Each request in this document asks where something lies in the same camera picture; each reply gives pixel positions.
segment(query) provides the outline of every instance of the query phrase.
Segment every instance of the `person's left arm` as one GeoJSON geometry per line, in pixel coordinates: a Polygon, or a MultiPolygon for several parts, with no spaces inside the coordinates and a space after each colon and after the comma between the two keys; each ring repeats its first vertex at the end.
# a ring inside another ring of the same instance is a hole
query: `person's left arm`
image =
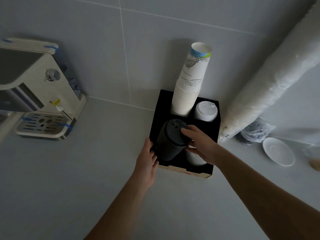
{"type": "Polygon", "coordinates": [[[146,138],[133,174],[84,240],[122,240],[130,237],[139,206],[155,180],[159,164],[157,156],[150,152],[151,146],[150,139],[146,138]]]}

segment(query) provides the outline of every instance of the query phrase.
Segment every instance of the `long white tube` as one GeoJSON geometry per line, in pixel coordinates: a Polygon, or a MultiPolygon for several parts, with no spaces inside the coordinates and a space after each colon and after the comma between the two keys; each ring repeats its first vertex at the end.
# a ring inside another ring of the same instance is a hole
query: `long white tube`
{"type": "Polygon", "coordinates": [[[251,124],[319,63],[320,1],[317,1],[231,102],[220,126],[219,141],[233,137],[251,124]]]}

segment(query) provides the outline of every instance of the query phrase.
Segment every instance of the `white cup lid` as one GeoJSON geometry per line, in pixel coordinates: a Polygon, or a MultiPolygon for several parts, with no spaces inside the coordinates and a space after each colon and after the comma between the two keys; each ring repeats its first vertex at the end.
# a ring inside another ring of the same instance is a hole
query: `white cup lid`
{"type": "Polygon", "coordinates": [[[217,106],[210,101],[202,101],[197,104],[196,112],[206,118],[213,118],[218,114],[217,106]]]}

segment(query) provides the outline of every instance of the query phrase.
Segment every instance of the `cardboard box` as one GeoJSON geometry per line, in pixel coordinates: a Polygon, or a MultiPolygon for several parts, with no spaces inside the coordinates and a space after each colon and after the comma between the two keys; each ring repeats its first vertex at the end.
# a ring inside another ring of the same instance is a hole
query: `cardboard box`
{"type": "MultiPolygon", "coordinates": [[[[188,125],[195,125],[199,129],[201,129],[204,133],[206,133],[212,140],[215,142],[218,141],[219,128],[220,128],[220,109],[219,102],[198,97],[191,113],[188,117],[181,117],[178,115],[174,115],[170,113],[171,101],[174,93],[166,90],[161,90],[158,102],[155,108],[151,131],[150,131],[150,140],[154,143],[156,142],[161,127],[171,119],[180,119],[186,122],[188,125]],[[212,122],[197,120],[193,118],[193,113],[195,106],[202,101],[210,101],[215,103],[218,108],[218,115],[212,122]]],[[[159,161],[159,168],[169,169],[177,172],[187,173],[191,175],[195,175],[202,178],[208,178],[212,175],[213,165],[205,164],[202,166],[193,166],[188,163],[186,160],[186,151],[182,150],[176,157],[174,157],[170,161],[159,161]]]]}

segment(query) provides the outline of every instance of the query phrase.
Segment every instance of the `blue and green cup band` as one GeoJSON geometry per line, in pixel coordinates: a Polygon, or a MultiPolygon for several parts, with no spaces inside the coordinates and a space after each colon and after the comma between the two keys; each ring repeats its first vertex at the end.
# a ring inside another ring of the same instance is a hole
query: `blue and green cup band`
{"type": "Polygon", "coordinates": [[[190,55],[194,56],[194,57],[199,57],[199,58],[207,58],[211,56],[211,52],[209,53],[201,53],[199,51],[196,51],[195,49],[193,49],[191,47],[190,49],[190,55]]]}

